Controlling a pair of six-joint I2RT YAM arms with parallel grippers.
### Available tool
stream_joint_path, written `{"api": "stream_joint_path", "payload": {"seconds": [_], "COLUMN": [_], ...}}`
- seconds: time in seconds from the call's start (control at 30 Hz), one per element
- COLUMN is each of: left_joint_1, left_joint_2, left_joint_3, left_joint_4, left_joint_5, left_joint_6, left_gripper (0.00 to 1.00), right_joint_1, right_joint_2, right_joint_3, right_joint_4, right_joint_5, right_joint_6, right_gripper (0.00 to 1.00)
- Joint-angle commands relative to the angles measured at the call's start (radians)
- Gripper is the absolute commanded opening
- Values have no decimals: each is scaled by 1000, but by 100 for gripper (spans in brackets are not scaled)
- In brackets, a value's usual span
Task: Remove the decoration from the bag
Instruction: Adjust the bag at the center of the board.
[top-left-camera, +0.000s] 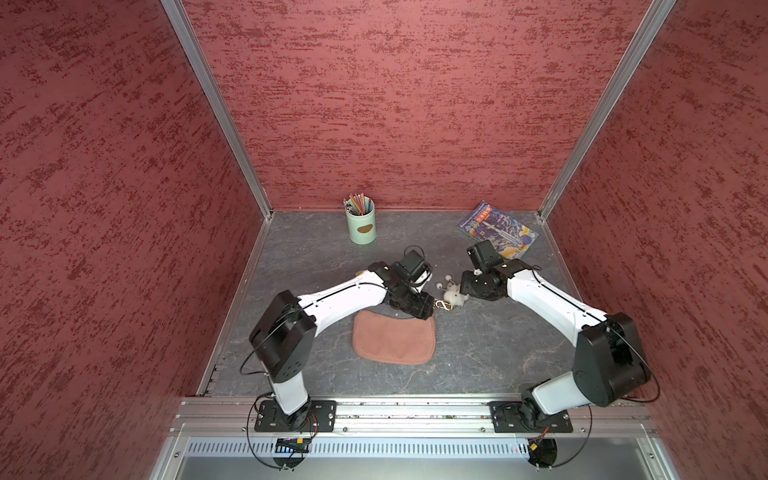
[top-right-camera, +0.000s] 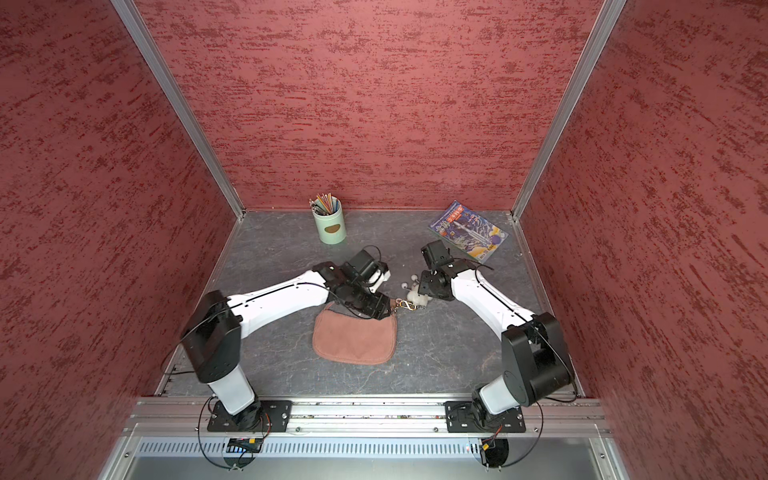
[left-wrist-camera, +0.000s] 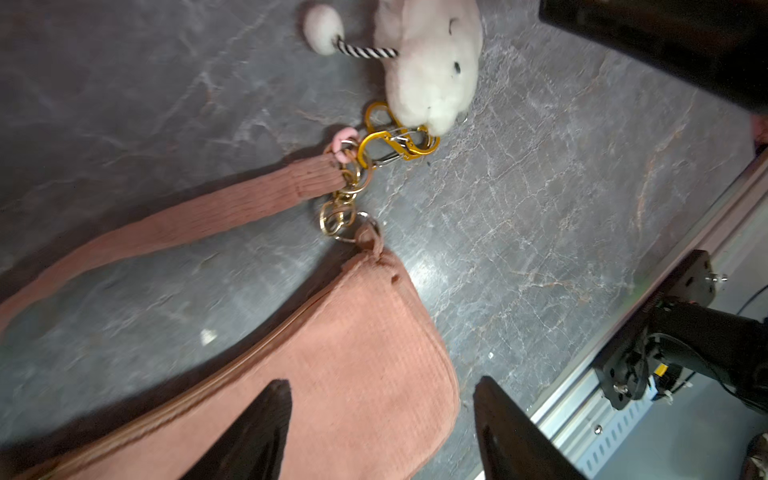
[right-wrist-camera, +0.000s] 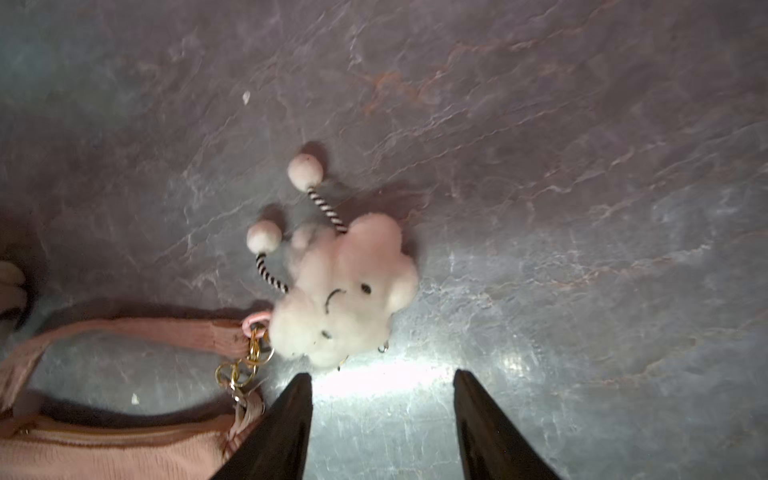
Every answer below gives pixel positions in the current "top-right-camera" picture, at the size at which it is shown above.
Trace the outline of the white plush keychain decoration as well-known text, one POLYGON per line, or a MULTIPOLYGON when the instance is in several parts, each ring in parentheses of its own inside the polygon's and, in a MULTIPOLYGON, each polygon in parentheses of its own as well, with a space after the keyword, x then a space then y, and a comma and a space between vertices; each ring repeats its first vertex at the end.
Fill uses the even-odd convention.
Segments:
POLYGON ((428 295, 419 293, 420 279, 416 274, 410 277, 410 282, 403 282, 401 288, 406 291, 406 297, 402 304, 409 310, 425 308, 431 300, 428 295))

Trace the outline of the pink corduroy shoulder bag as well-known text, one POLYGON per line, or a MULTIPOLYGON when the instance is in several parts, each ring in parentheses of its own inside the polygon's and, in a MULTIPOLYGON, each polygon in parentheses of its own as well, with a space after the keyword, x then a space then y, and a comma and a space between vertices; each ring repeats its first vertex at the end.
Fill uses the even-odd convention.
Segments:
POLYGON ((398 322, 394 314, 364 320, 325 307, 315 318, 312 347, 321 358, 353 365, 380 365, 394 355, 398 322))

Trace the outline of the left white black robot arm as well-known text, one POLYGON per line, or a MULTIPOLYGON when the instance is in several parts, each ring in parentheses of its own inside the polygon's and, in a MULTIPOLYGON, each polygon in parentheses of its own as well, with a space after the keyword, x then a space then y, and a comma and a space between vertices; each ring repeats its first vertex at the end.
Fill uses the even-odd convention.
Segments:
POLYGON ((290 280, 244 294, 211 291, 199 301, 180 344, 199 382, 207 385, 227 414, 260 407, 240 365, 241 343, 258 329, 295 312, 335 302, 364 320, 391 313, 391 299, 379 291, 389 280, 386 264, 359 270, 347 262, 324 262, 290 280))

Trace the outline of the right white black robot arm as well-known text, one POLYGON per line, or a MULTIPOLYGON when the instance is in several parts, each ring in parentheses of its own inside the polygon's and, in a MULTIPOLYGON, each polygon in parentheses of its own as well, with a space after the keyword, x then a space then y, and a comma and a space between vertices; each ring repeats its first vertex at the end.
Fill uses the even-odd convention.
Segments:
POLYGON ((440 241, 427 244, 421 253, 426 269, 418 293, 463 303, 500 341, 502 373, 474 394, 477 415, 529 407, 574 382, 563 330, 553 314, 513 302, 484 277, 481 264, 453 256, 440 241))

